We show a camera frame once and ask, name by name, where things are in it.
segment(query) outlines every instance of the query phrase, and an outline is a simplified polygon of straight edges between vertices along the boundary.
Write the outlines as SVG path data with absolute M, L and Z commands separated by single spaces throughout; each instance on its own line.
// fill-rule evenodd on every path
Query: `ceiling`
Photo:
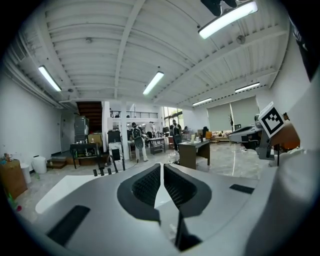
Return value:
M 254 91 L 267 90 L 283 62 L 290 23 L 273 1 L 256 2 L 258 12 L 202 39 L 199 28 L 215 16 L 200 0 L 47 1 L 22 25 L 24 57 L 13 62 L 57 103 L 112 99 L 182 108 L 236 97 L 235 89 L 252 82 L 261 84 Z M 62 92 L 42 77 L 41 65 Z M 164 77 L 144 96 L 157 71 Z

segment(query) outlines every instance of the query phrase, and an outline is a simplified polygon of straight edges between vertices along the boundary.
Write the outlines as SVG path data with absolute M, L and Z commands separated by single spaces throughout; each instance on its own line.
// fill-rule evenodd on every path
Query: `black slot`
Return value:
M 59 245 L 65 246 L 89 212 L 88 207 L 76 205 L 53 227 L 47 236 Z
M 242 186 L 242 185 L 238 185 L 238 184 L 233 184 L 232 186 L 230 186 L 230 189 L 236 190 L 239 192 L 243 192 L 243 193 L 247 193 L 247 194 L 252 194 L 255 190 L 253 187 Z

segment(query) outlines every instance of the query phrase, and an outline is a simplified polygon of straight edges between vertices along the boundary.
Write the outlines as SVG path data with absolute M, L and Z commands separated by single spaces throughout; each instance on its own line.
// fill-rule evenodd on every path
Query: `glossy floor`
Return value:
M 148 159 L 149 161 L 141 161 L 138 164 L 136 164 L 135 159 L 126 161 L 126 171 L 129 172 L 130 169 L 140 167 L 148 168 L 155 163 L 168 164 L 178 160 L 179 154 L 174 150 L 166 150 L 165 153 L 148 154 Z M 210 166 L 207 165 L 206 159 L 198 157 L 196 169 L 207 173 L 259 179 L 262 169 L 267 166 L 268 161 L 259 160 L 257 153 L 253 150 L 245 151 L 239 144 L 214 143 L 210 144 Z M 35 211 L 37 203 L 62 178 L 66 175 L 92 175 L 95 168 L 97 166 L 79 166 L 75 169 L 73 165 L 67 165 L 63 169 L 48 170 L 47 173 L 40 174 L 39 178 L 33 173 L 31 175 L 32 182 L 28 184 L 28 190 L 16 200 L 22 206 L 19 213 L 30 222 L 34 222 L 38 216 Z M 117 163 L 117 168 L 121 171 L 122 164 L 120 162 Z

